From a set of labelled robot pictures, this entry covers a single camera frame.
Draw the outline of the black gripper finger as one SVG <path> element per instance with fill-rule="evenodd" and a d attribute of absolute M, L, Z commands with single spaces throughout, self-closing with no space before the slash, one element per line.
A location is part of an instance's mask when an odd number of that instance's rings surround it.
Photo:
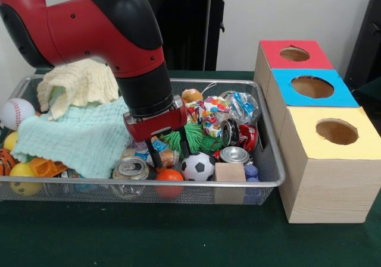
<path fill-rule="evenodd" d="M 161 160 L 161 157 L 160 157 L 160 154 L 159 152 L 153 147 L 153 144 L 151 142 L 150 139 L 148 140 L 145 140 L 145 144 L 148 148 L 148 152 L 149 152 L 149 158 L 150 161 L 148 161 L 148 163 L 155 167 L 155 168 L 162 168 L 163 167 L 163 163 L 162 163 L 162 160 Z"/>
<path fill-rule="evenodd" d="M 191 154 L 193 154 L 191 148 L 192 135 L 187 131 L 185 126 L 179 128 L 178 132 L 180 134 L 180 150 L 182 152 L 183 157 L 187 158 Z"/>

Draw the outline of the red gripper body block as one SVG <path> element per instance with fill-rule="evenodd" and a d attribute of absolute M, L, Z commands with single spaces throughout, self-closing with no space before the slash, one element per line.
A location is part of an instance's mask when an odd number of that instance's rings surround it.
<path fill-rule="evenodd" d="M 169 109 L 158 115 L 138 118 L 126 112 L 123 114 L 123 120 L 133 139 L 143 142 L 153 136 L 184 127 L 187 123 L 186 105 L 180 95 L 175 95 Z"/>

